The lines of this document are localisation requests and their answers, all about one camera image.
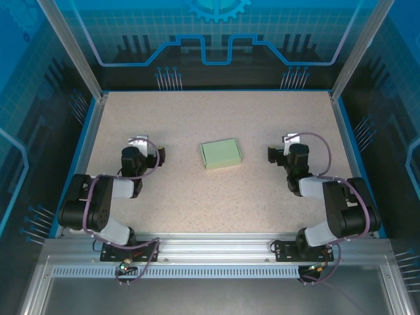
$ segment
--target gear logo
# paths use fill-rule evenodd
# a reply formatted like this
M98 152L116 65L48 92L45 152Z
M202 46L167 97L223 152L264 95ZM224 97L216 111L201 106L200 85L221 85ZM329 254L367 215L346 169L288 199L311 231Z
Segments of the gear logo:
M187 0L186 3L190 7L190 12L195 13L197 18L215 23L236 18L236 14L245 12L245 6L250 4L250 0Z
M13 20L24 32L29 32L37 24L36 0L1 0L0 9L8 9Z

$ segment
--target enclosure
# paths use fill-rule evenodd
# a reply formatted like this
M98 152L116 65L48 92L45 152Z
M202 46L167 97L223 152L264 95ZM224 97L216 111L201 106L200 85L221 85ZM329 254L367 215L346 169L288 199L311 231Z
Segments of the enclosure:
M0 313L416 314L419 11L414 0L0 2ZM329 175L365 180L382 222L344 242L337 273L314 288L297 281L312 264L270 250L326 219L323 200L295 196L267 161L305 131L331 147ZM111 212L161 243L144 279L120 288L119 263L58 212L75 174L117 174L137 136L165 147L165 163ZM200 144L229 138L240 164L205 169ZM320 174L325 146L300 141Z

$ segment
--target vent slot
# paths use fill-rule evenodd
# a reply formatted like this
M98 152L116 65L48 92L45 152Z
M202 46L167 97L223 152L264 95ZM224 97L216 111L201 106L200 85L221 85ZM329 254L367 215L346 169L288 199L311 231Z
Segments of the vent slot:
M143 266L130 274L120 277L138 276ZM53 278L114 278L117 266L66 266L56 265ZM298 278L297 266L150 266L144 278Z

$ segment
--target black mounting bracket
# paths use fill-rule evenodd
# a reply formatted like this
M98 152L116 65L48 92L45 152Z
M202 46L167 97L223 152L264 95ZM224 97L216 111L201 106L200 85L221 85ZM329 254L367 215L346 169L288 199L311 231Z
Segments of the black mounting bracket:
M276 254L277 263L322 263L334 261L333 252L328 252L326 246L312 247L305 255L299 252L296 241L276 240L271 243L270 249Z
M138 241L137 245L144 244L145 241ZM116 262L120 263L125 259L132 259L134 263L146 263L149 261L150 255L153 253L155 243L151 243L148 246L141 247L139 249L126 250L113 247L108 244L102 245L102 251L100 252L100 261ZM159 248L152 258L152 262L158 261Z

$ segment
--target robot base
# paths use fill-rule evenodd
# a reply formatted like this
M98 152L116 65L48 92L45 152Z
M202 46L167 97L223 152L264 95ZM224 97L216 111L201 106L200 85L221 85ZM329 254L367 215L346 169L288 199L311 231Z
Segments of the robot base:
M276 240L270 249L276 254L276 262L284 263L322 263L334 261L333 252L326 246L309 247L305 239L305 230L299 231L295 241Z

